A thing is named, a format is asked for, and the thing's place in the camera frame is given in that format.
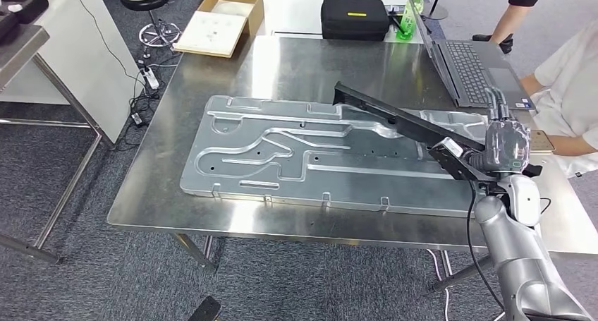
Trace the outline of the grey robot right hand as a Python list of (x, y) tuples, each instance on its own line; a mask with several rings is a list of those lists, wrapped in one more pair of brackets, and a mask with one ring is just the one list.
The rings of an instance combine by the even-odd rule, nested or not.
[(521, 174), (530, 160), (530, 129), (514, 118), (499, 88), (485, 89), (489, 122), (484, 151), (468, 157), (468, 163), (486, 173)]

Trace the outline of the person's hand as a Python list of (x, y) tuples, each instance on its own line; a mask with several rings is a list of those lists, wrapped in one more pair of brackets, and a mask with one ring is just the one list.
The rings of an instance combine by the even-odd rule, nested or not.
[[(476, 34), (472, 36), (472, 41), (489, 42), (491, 38), (491, 35)], [(513, 33), (509, 34), (503, 41), (501, 41), (499, 47), (504, 54), (509, 54), (513, 48)]]

